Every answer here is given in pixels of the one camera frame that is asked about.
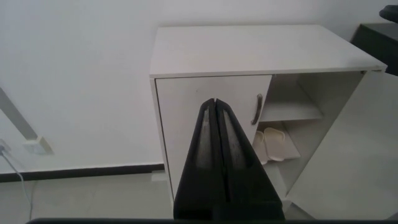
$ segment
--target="black baseboard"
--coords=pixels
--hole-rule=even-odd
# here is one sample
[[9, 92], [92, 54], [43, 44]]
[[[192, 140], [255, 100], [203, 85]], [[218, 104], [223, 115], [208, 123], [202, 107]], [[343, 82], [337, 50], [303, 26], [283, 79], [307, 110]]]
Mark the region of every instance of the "black baseboard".
[[[153, 164], [139, 166], [21, 172], [21, 174], [24, 177], [24, 180], [50, 180], [74, 177], [97, 177], [103, 175], [148, 174], [158, 170], [164, 170], [164, 165]], [[21, 181], [17, 174], [0, 174], [0, 183], [15, 181]]]

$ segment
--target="metal bar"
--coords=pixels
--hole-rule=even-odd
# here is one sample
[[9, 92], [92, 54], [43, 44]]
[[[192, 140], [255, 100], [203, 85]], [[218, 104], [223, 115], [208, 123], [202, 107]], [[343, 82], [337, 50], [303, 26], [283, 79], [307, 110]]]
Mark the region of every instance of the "metal bar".
[[27, 139], [37, 139], [37, 134], [21, 115], [18, 109], [14, 106], [6, 93], [0, 87], [0, 110], [8, 117], [14, 124], [18, 131]]

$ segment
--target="cabinet top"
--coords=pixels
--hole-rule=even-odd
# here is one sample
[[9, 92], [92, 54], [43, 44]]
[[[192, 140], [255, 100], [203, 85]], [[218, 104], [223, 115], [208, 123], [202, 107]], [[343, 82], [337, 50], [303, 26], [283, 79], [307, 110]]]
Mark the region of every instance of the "cabinet top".
[[151, 78], [384, 70], [318, 25], [161, 27]]

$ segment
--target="cabinet door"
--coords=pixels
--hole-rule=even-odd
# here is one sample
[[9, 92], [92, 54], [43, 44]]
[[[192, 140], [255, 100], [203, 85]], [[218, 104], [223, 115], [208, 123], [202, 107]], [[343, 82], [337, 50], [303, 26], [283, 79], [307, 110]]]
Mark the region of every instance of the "cabinet door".
[[173, 197], [201, 104], [210, 98], [229, 104], [252, 141], [257, 129], [257, 123], [251, 124], [256, 114], [257, 95], [262, 95], [264, 105], [270, 81], [270, 75], [156, 79]]
[[365, 74], [288, 198], [318, 219], [398, 211], [398, 77]]

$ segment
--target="white wall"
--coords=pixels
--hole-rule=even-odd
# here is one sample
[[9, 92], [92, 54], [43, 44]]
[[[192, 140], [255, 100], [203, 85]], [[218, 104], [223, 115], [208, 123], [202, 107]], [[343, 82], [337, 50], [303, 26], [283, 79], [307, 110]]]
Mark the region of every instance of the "white wall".
[[2, 113], [0, 138], [24, 171], [160, 163], [147, 77], [159, 24], [321, 24], [349, 40], [387, 4], [398, 0], [0, 1], [0, 86], [54, 155], [25, 152]]
[[350, 40], [360, 23], [386, 22], [398, 0], [166, 0], [163, 26], [320, 24]]

